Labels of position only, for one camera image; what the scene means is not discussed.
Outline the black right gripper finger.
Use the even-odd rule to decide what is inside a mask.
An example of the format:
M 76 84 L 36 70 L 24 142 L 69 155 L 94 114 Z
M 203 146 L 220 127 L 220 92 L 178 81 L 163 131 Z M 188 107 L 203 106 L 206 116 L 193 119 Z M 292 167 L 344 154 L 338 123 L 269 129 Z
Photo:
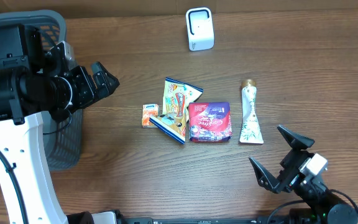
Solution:
M 253 157 L 249 157 L 250 163 L 254 169 L 258 184 L 265 190 L 271 191 L 275 194 L 280 193 L 277 187 L 280 185 L 279 180 L 274 177 L 261 163 Z
M 277 126 L 277 129 L 288 145 L 294 150 L 306 150 L 315 143 L 314 139 L 294 133 L 281 124 Z

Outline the white tube gold cap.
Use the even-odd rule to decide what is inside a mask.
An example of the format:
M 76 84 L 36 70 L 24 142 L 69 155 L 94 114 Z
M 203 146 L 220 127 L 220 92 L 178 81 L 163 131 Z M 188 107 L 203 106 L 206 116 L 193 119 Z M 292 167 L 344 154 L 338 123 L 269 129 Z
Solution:
M 263 144 L 264 140 L 256 115 L 255 101 L 257 88 L 254 80 L 244 80 L 241 84 L 242 127 L 239 142 L 246 144 Z

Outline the orange white tissue pack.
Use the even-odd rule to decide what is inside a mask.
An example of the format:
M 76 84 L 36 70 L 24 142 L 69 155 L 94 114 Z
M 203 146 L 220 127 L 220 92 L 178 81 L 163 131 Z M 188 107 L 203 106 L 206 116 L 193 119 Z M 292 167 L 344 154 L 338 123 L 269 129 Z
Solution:
M 155 128 L 155 125 L 150 122 L 151 117 L 157 117 L 159 113 L 158 104 L 146 104 L 142 107 L 141 125 L 143 128 Z

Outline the yellow snack bag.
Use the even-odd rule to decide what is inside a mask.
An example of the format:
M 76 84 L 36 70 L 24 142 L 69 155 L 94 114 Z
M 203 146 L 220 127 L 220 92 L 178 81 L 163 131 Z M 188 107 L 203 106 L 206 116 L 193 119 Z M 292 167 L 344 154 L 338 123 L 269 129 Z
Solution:
M 180 144 L 186 140 L 186 124 L 189 120 L 188 106 L 203 94 L 203 89 L 167 77 L 165 79 L 162 114 L 149 121 Z

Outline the red purple pad package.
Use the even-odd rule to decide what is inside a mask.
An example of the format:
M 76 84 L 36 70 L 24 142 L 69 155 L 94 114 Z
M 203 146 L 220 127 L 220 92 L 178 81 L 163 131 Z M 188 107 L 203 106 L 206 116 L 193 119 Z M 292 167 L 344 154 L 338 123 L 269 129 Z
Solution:
M 232 137 L 229 102 L 190 103 L 189 139 L 193 142 L 224 142 Z

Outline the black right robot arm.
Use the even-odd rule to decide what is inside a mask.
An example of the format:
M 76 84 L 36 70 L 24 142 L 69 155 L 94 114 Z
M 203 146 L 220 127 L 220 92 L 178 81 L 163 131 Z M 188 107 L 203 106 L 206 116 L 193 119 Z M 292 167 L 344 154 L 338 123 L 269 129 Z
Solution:
M 251 157 L 258 184 L 275 194 L 294 192 L 299 200 L 287 202 L 273 210 L 263 223 L 357 223 L 358 206 L 348 195 L 326 186 L 322 173 L 328 160 L 308 152 L 314 140 L 277 126 L 291 147 L 274 177 L 261 163 Z

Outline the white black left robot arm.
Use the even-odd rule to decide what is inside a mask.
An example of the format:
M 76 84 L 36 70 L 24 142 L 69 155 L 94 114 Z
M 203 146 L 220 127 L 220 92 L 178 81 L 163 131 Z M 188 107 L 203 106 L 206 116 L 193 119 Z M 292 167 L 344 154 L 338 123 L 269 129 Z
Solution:
M 69 126 L 73 113 L 109 97 L 119 81 L 101 63 L 69 68 L 63 47 L 30 25 L 0 26 L 0 186 L 11 223 L 116 223 L 113 211 L 65 215 L 44 149 L 43 112 Z

